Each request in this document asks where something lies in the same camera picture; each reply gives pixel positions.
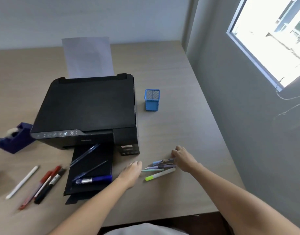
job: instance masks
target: printer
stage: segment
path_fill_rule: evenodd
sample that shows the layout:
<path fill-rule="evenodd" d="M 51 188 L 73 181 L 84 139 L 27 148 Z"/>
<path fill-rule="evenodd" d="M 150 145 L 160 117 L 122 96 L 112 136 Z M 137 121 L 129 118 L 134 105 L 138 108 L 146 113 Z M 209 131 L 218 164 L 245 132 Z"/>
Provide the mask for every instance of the printer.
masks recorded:
<path fill-rule="evenodd" d="M 55 79 L 45 96 L 30 132 L 32 138 L 58 149 L 74 148 L 72 160 L 95 144 L 93 150 L 70 167 L 64 195 L 66 204 L 89 199 L 108 183 L 76 185 L 75 176 L 107 161 L 86 177 L 112 175 L 113 150 L 122 156 L 139 154 L 134 78 L 109 77 Z"/>
<path fill-rule="evenodd" d="M 30 134 L 58 149 L 113 143 L 122 156 L 139 154 L 133 76 L 55 79 Z"/>

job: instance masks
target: pen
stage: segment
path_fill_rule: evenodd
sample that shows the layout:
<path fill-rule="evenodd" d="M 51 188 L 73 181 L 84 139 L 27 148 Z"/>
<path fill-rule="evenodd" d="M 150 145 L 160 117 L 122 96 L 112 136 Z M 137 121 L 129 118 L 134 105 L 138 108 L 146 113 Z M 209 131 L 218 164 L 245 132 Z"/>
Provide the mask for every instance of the pen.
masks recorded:
<path fill-rule="evenodd" d="M 175 171 L 175 170 L 176 170 L 176 168 L 174 167 L 174 168 L 168 169 L 168 170 L 166 170 L 166 171 L 162 171 L 162 172 L 159 172 L 159 173 L 157 173 L 157 174 L 154 174 L 154 175 L 151 175 L 151 176 L 147 176 L 147 177 L 145 178 L 145 180 L 146 180 L 146 181 L 149 181 L 149 180 L 158 178 L 158 177 L 160 177 L 160 176 L 169 174 L 169 173 L 171 173 L 171 172 L 173 172 L 173 171 Z"/>
<path fill-rule="evenodd" d="M 102 166 L 103 164 L 105 164 L 108 160 L 100 163 L 99 165 L 95 166 L 94 168 L 90 169 L 89 171 L 86 172 L 82 172 L 81 174 L 79 174 L 78 176 L 75 176 L 74 179 L 72 180 L 73 182 L 82 178 L 84 175 L 88 174 L 89 172 L 93 171 L 94 169 L 97 169 L 99 166 Z"/>
<path fill-rule="evenodd" d="M 50 181 L 49 185 L 47 185 L 36 197 L 34 203 L 35 204 L 40 204 L 43 199 L 46 197 L 46 195 L 50 192 L 50 190 L 54 187 L 54 185 L 60 180 L 60 178 L 64 175 L 66 172 L 65 168 L 62 168 L 58 174 Z"/>
<path fill-rule="evenodd" d="M 167 168 L 167 167 L 176 167 L 176 165 L 164 165 L 164 166 L 147 167 L 147 168 L 145 168 L 145 170 L 148 170 L 148 169 L 163 169 L 163 168 Z"/>
<path fill-rule="evenodd" d="M 28 205 L 29 202 L 34 198 L 35 194 L 39 191 L 39 189 L 42 187 L 42 185 L 46 182 L 46 180 L 51 176 L 52 171 L 48 171 L 46 175 L 40 180 L 36 188 L 33 190 L 32 193 L 30 193 L 27 198 L 24 200 L 22 205 L 19 207 L 19 210 L 25 209 L 25 207 Z"/>
<path fill-rule="evenodd" d="M 48 182 L 50 181 L 50 179 L 53 178 L 56 174 L 58 174 L 58 171 L 61 170 L 61 168 L 62 168 L 61 166 L 57 166 L 57 167 L 53 170 L 51 176 L 46 180 L 46 182 L 42 185 L 42 187 L 41 187 L 41 188 L 37 191 L 37 193 L 35 194 L 34 199 L 36 199 L 36 197 L 39 195 L 39 193 L 41 192 L 41 190 L 48 184 Z"/>
<path fill-rule="evenodd" d="M 99 147 L 99 143 L 92 146 L 90 149 L 88 149 L 86 152 L 84 152 L 82 155 L 80 155 L 78 158 L 76 158 L 74 161 L 71 162 L 70 167 L 74 166 L 76 163 L 78 163 L 80 160 L 82 160 L 85 156 L 90 154 L 93 150 L 95 150 L 97 147 Z"/>
<path fill-rule="evenodd" d="M 141 170 L 141 171 L 145 171 L 145 172 L 149 172 L 149 171 L 164 171 L 164 169 L 148 169 L 148 170 Z"/>
<path fill-rule="evenodd" d="M 157 165 L 157 164 L 160 164 L 160 163 L 164 163 L 164 162 L 170 162 L 170 161 L 173 161 L 174 158 L 168 158 L 168 159 L 164 159 L 164 160 L 160 160 L 160 161 L 155 161 L 155 162 L 152 162 L 152 165 Z"/>
<path fill-rule="evenodd" d="M 84 179 L 78 179 L 75 183 L 77 185 L 80 184 L 88 184 L 92 182 L 98 182 L 98 181 L 103 181 L 103 182 L 112 182 L 112 175 L 105 175 L 105 176 L 95 176 L 91 178 L 84 178 Z"/>
<path fill-rule="evenodd" d="M 22 185 L 24 185 L 25 182 L 27 182 L 27 180 L 38 170 L 39 166 L 35 166 L 27 175 L 26 177 L 23 178 L 23 180 L 21 180 L 21 182 L 15 186 L 15 188 L 12 190 L 12 192 L 10 194 L 7 195 L 7 197 L 5 198 L 6 200 L 10 199 L 21 187 Z"/>

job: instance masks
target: desk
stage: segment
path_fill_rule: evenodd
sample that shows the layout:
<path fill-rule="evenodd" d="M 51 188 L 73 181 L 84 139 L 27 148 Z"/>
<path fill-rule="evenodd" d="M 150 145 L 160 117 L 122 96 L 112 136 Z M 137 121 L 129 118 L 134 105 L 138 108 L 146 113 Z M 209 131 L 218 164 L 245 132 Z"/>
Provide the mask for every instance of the desk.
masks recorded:
<path fill-rule="evenodd" d="M 139 156 L 115 153 L 113 174 L 135 160 L 148 165 L 168 158 L 176 145 L 186 147 L 216 174 L 244 187 L 198 81 L 178 41 L 112 45 L 115 74 L 135 78 Z M 33 123 L 50 83 L 68 77 L 61 47 L 0 51 L 0 136 L 20 122 Z M 158 88 L 158 112 L 144 110 L 144 90 Z M 73 150 L 34 142 L 15 155 L 0 149 L 0 234 L 45 234 L 82 202 L 65 205 L 67 173 L 40 204 L 16 208 L 46 171 L 71 161 Z M 37 173 L 10 199 L 6 195 L 36 165 Z M 145 182 L 142 174 L 112 209 L 104 226 L 217 211 L 188 173 L 177 169 Z"/>

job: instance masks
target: black marker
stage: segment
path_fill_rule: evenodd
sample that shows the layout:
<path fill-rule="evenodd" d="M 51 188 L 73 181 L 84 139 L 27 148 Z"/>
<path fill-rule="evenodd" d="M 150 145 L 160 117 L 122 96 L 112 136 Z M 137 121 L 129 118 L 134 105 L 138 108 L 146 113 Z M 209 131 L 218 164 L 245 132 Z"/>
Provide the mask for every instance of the black marker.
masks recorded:
<path fill-rule="evenodd" d="M 60 178 L 64 175 L 66 172 L 66 169 L 62 168 L 59 170 L 58 174 L 50 181 L 50 183 L 39 193 L 39 195 L 36 197 L 34 203 L 40 204 L 43 199 L 46 197 L 46 195 L 50 192 L 52 187 L 60 180 Z"/>

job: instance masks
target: printer lid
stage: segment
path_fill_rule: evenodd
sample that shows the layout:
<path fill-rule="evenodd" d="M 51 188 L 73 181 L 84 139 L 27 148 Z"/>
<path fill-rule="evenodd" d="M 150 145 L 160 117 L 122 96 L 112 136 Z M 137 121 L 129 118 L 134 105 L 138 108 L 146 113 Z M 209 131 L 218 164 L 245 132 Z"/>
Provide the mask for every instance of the printer lid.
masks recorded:
<path fill-rule="evenodd" d="M 134 78 L 130 74 L 118 74 L 54 80 L 31 133 L 135 126 Z"/>

